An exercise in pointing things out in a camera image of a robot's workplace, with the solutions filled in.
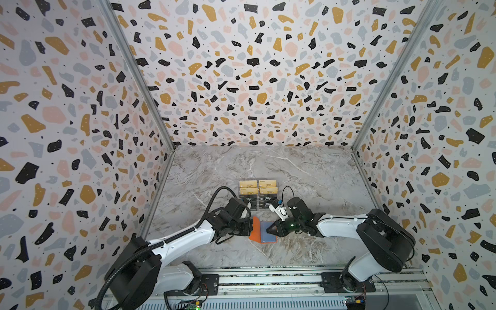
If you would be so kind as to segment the orange card holder wallet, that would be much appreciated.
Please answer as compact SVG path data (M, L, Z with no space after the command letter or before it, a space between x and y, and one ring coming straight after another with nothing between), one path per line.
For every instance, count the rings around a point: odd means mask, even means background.
M267 232L267 229L273 224L269 221L261 221L258 217L253 217L253 229L250 233L249 240L259 244L276 244L278 237Z

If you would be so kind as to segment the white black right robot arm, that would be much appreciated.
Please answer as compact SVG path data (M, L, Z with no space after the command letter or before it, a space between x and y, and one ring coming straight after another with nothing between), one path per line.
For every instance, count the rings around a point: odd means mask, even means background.
M288 208L291 215L281 214L266 233L281 238L293 232L318 238L352 238L367 249L360 258L351 258L339 276L341 287L347 291L356 291L378 273L399 273L413 258L414 237L380 209L355 216L314 213L299 197L290 199Z

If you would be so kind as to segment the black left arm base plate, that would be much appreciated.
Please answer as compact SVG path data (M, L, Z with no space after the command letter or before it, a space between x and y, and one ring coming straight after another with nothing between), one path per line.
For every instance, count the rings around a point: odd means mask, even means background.
M219 289L220 275L206 274L200 278L195 277L193 281L183 290L173 290L167 292L170 297L210 297L217 296Z

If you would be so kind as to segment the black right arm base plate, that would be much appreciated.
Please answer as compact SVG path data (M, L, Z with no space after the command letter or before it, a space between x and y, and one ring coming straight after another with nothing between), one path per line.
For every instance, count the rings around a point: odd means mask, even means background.
M321 274L320 287L325 293L375 293L376 287L372 280L359 282L349 274L328 272Z

